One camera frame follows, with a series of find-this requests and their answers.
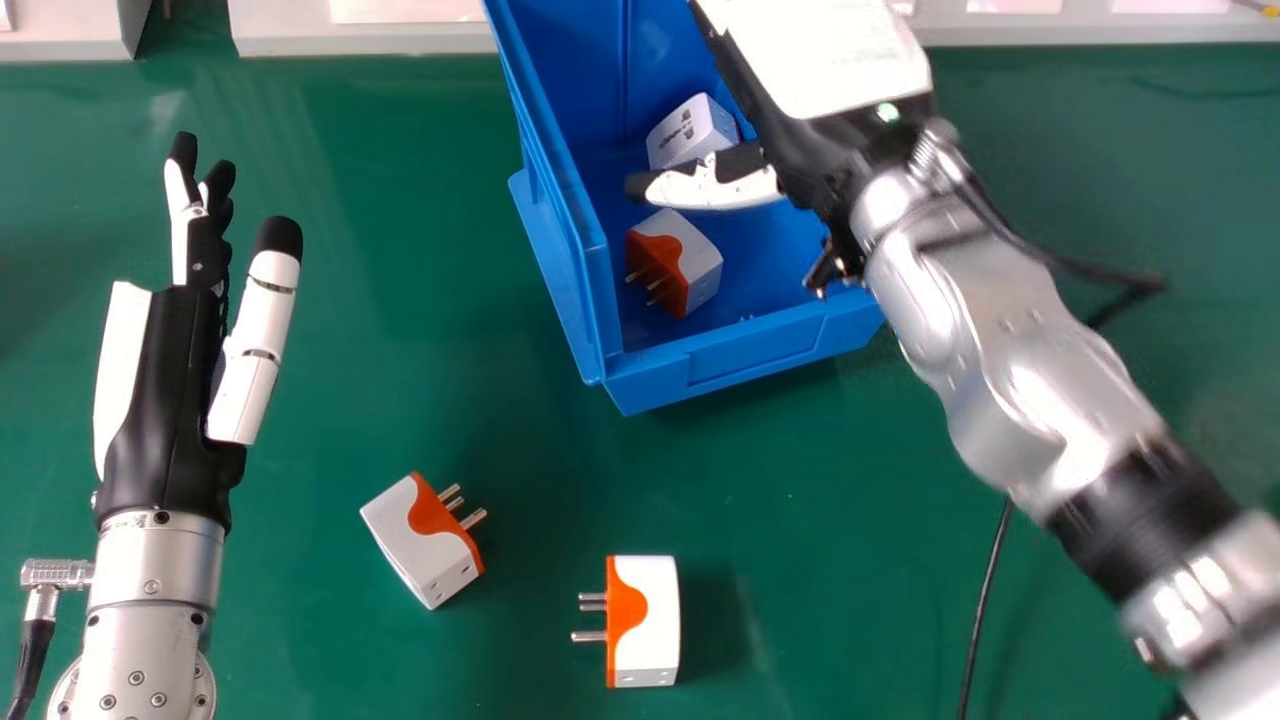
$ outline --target blurred robotic arm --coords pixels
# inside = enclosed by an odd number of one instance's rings
[[[1181,674],[1184,716],[1275,717],[1280,527],[1228,496],[1068,311],[1050,269],[1105,272],[1027,242],[992,208],[905,23],[883,0],[690,6],[758,138],[730,161],[634,176],[632,197],[814,210],[829,237],[805,284],[876,296],[961,459],[1057,537],[1144,662]]]
[[[196,138],[179,133],[164,165],[173,284],[111,291],[93,397],[97,553],[32,560],[18,687],[8,720],[35,694],[58,594],[88,589],[83,652],[46,717],[206,719],[216,705],[204,657],[230,530],[228,496],[244,474],[275,386],[293,313],[302,231],[259,231],[236,327],[227,334],[236,168],[196,182]]]

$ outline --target black wire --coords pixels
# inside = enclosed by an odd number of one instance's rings
[[[969,206],[969,209],[982,218],[986,224],[996,231],[997,237],[1030,258],[1039,260],[1046,266],[1097,283],[1124,286],[1125,290],[1115,300],[1107,302],[1089,316],[1087,324],[1093,329],[1101,328],[1108,322],[1119,318],[1125,310],[1129,310],[1134,305],[1158,292],[1162,292],[1166,288],[1165,278],[1161,275],[1130,273],[1105,265],[1096,265],[1084,260],[1064,258],[1038,245],[1028,242],[1018,234],[1009,225],[1009,222],[1005,220],[1005,218],[996,210],[995,205],[991,204],[986,191],[980,184],[978,184],[977,179],[970,179],[969,182],[959,184],[956,187],[956,195],[965,202],[965,205]],[[957,242],[965,242],[968,240],[974,238],[957,238]],[[929,243],[931,247],[934,245],[950,245],[950,242],[941,241],[938,243]],[[987,559],[987,571],[982,578],[982,591],[978,593],[978,606],[974,610],[973,632],[969,635],[969,655],[965,660],[964,667],[964,684],[960,688],[960,705],[956,711],[957,720],[965,720],[969,714],[969,696],[973,691],[973,673],[974,666],[978,662],[978,647],[982,643],[982,626],[983,621],[987,619],[987,601],[991,596],[991,585],[996,578],[996,566],[1000,564],[1000,555],[1005,548],[1005,538],[1009,533],[1009,519],[1012,515],[1012,511],[1014,502],[1006,496],[1004,509],[1000,512],[1000,525],[996,528],[996,537],[991,541],[991,555]]]
[[[987,559],[987,574],[982,578],[982,591],[978,593],[978,609],[973,614],[973,633],[969,635],[969,659],[964,664],[964,685],[960,689],[960,710],[956,712],[957,720],[965,720],[969,714],[969,692],[973,689],[973,669],[978,664],[978,646],[982,643],[982,623],[987,619],[987,600],[991,596],[991,584],[996,579],[996,566],[1000,564],[1000,553],[1005,550],[1005,536],[1009,533],[1009,519],[1014,515],[1014,501],[1005,498],[1005,506],[1000,511],[1000,524],[996,527],[996,537],[991,541],[991,556]]]

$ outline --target silver robotic arm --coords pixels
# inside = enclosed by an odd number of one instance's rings
[[[54,603],[88,589],[83,652],[63,673],[49,720],[207,719],[216,706],[204,657],[218,610],[228,496],[244,473],[275,384],[302,259],[287,218],[259,231],[246,291],[227,334],[236,168],[197,183],[196,138],[179,133],[164,167],[173,284],[111,291],[93,398],[97,553],[28,561],[24,647],[14,705],[23,717],[52,634]]]
[[[777,178],[831,233],[805,284],[876,296],[965,464],[1057,537],[1147,665],[1180,674],[1175,717],[1280,716],[1280,527],[1236,506],[1064,306],[1050,265],[1069,261],[992,208],[910,29],[883,0],[690,6],[759,137],[639,173],[632,197],[731,210],[735,184]]]

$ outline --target robotic arm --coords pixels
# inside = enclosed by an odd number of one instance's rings
[[[196,138],[179,133],[164,167],[173,284],[111,291],[93,397],[97,555],[32,560],[18,687],[26,714],[52,635],[58,593],[88,588],[83,653],[54,688],[46,717],[207,719],[216,705],[204,657],[230,530],[228,496],[244,474],[293,314],[302,231],[259,231],[236,328],[227,334],[236,168],[196,182]]]
[[[937,117],[910,29],[883,0],[690,6],[759,137],[628,192],[814,210],[831,234],[805,284],[876,296],[961,459],[1057,537],[1147,665],[1183,675],[1181,716],[1275,717],[1280,527],[1228,496],[1068,311],[1056,259],[1009,228]]]

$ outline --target metal prong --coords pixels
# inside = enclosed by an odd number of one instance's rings
[[[485,510],[484,507],[481,507],[481,509],[476,510],[475,512],[472,512],[472,514],[467,515],[466,518],[463,518],[462,521],[458,523],[458,524],[462,525],[463,530],[470,530],[471,525],[475,525],[476,523],[479,523],[480,520],[484,520],[488,516],[489,516],[489,511]]]

